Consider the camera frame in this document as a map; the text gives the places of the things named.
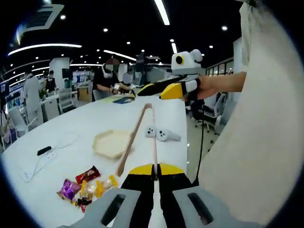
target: ceiling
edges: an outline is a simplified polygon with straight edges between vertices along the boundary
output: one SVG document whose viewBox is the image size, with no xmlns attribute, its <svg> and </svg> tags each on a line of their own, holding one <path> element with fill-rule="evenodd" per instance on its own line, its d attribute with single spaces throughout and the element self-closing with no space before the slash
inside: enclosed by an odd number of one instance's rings
<svg viewBox="0 0 304 228">
<path fill-rule="evenodd" d="M 154 0 L 112 0 L 102 3 L 95 0 L 53 0 L 53 4 L 62 4 L 64 8 L 50 29 L 24 33 L 20 46 L 11 42 L 9 51 L 46 43 L 79 44 L 82 47 L 39 47 L 12 54 L 4 59 L 3 79 L 47 67 L 51 59 L 62 54 L 70 57 L 73 64 L 84 61 L 101 64 L 111 57 L 103 52 L 104 49 L 133 58 L 144 49 L 146 56 L 158 56 L 159 62 L 169 64 L 173 54 L 170 39 L 174 39 L 178 52 L 197 48 L 205 54 L 202 67 L 233 56 L 233 41 L 241 36 L 238 11 L 242 3 L 235 0 L 162 1 L 170 21 L 168 26 L 164 25 Z M 61 20 L 60 15 L 66 15 L 66 19 Z M 223 31 L 222 26 L 227 26 L 228 30 Z M 116 58 L 134 63 L 124 57 Z M 41 60 L 48 61 L 32 64 Z"/>
</svg>

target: black cable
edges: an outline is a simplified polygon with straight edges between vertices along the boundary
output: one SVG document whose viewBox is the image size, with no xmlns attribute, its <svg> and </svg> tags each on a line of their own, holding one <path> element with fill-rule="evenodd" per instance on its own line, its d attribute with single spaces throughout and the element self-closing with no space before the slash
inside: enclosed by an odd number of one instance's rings
<svg viewBox="0 0 304 228">
<path fill-rule="evenodd" d="M 199 186 L 199 171 L 200 171 L 200 162 L 201 162 L 201 157 L 203 154 L 203 139 L 204 139 L 204 117 L 205 117 L 205 101 L 202 100 L 202 106 L 203 106 L 203 115 L 202 115 L 202 123 L 201 123 L 201 141 L 200 141 L 200 153 L 199 153 L 199 166 L 198 166 L 198 170 L 196 173 L 196 178 L 194 180 L 194 182 L 192 183 L 192 186 Z"/>
</svg>

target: beige tray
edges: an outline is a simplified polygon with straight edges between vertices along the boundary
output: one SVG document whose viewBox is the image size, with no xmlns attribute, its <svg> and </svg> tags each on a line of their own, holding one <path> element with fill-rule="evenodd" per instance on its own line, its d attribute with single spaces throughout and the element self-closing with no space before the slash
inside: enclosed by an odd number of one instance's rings
<svg viewBox="0 0 304 228">
<path fill-rule="evenodd" d="M 95 136 L 93 143 L 94 153 L 108 158 L 120 157 L 130 140 L 132 131 L 109 130 Z"/>
</svg>

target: purple candy wrapper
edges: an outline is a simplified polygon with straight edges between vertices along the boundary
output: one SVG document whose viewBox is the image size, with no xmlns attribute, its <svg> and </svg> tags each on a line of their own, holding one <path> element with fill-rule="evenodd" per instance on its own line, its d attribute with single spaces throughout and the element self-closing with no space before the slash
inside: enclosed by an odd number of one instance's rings
<svg viewBox="0 0 304 228">
<path fill-rule="evenodd" d="M 79 192 L 80 188 L 81 187 L 76 182 L 65 179 L 63 187 L 59 192 L 57 192 L 57 194 L 62 198 L 72 200 L 75 194 Z"/>
</svg>

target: person in black shirt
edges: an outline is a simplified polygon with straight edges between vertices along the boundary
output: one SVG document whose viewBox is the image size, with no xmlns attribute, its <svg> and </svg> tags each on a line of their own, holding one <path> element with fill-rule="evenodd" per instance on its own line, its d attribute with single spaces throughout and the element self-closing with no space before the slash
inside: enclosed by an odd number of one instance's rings
<svg viewBox="0 0 304 228">
<path fill-rule="evenodd" d="M 116 84 L 124 90 L 130 90 L 129 87 L 120 83 L 114 71 L 109 70 L 106 64 L 103 64 L 101 70 L 95 71 L 93 79 L 93 98 L 100 100 L 108 96 L 118 94 L 114 88 Z"/>
<path fill-rule="evenodd" d="M 46 90 L 48 93 L 51 93 L 57 89 L 56 82 L 55 82 L 55 79 L 53 78 L 53 76 L 54 76 L 54 71 L 51 70 L 46 79 Z"/>
</svg>

